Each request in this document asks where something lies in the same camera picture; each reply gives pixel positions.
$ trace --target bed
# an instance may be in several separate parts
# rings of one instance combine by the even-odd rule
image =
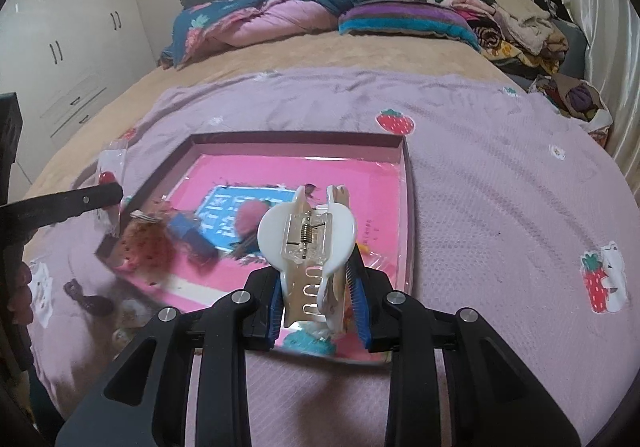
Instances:
[[[381,131],[372,115],[377,110],[400,104],[411,114],[414,295],[443,311],[477,307],[540,378],[583,443],[590,441],[640,365],[640,313],[632,300],[639,283],[638,209],[614,162],[587,134],[556,116],[539,94],[524,94],[466,44],[331,32],[234,50],[178,71],[156,69],[58,151],[27,196],[86,185],[102,145],[137,126],[145,131],[130,156],[139,167],[127,172],[124,185],[125,195],[133,194],[149,168],[184,138],[179,128],[188,122],[182,117],[202,121],[218,109],[217,100],[257,95],[252,79],[269,70],[281,74],[260,81],[266,100],[275,102],[267,91],[276,80],[300,85],[291,98],[301,114],[309,116],[303,89],[326,99],[314,122],[302,117],[296,129],[375,132]],[[334,91],[331,84],[345,86]],[[385,95],[375,93],[379,86]],[[349,93],[332,104],[338,89]],[[224,112],[225,124],[268,129],[247,116],[242,102],[239,114]],[[351,126],[345,129],[340,120]],[[116,301],[134,297],[93,257],[100,236],[89,218],[44,229],[25,249],[26,261],[35,265],[69,264],[50,271],[54,310],[47,326],[38,320],[30,326],[36,372],[63,416],[113,356],[113,322],[81,313],[63,284],[75,277],[90,293]],[[597,313],[581,260],[614,246],[624,255],[631,303]],[[249,355],[247,373],[254,445],[382,443],[386,370],[276,353]],[[325,410],[320,421],[311,420],[310,405]]]

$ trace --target metal spring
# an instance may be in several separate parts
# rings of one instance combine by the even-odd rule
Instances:
[[[304,223],[300,227],[300,243],[311,243],[313,241],[313,227],[308,223]]]

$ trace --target cabinet handle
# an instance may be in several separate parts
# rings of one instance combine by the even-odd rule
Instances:
[[[51,49],[51,53],[53,54],[53,61],[58,64],[58,58],[56,57],[56,52],[55,50],[53,50],[53,45],[51,43],[49,43],[49,48]]]

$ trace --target satin curtain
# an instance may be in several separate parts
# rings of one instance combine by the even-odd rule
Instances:
[[[567,0],[589,41],[586,79],[613,116],[607,151],[640,205],[640,18],[629,0]]]

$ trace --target wardrobe door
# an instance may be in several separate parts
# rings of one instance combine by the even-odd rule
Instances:
[[[108,32],[114,45],[109,46],[113,55],[109,59],[118,69],[118,95],[152,71],[156,63],[142,25],[136,0],[104,0]]]
[[[56,0],[8,0],[0,14],[0,85],[18,95],[23,127],[17,160],[31,182],[55,152],[40,114],[64,87],[57,8]]]
[[[105,0],[59,0],[55,46],[62,60],[63,88],[40,113],[58,150],[103,106],[114,100],[118,87],[113,23],[107,23]]]

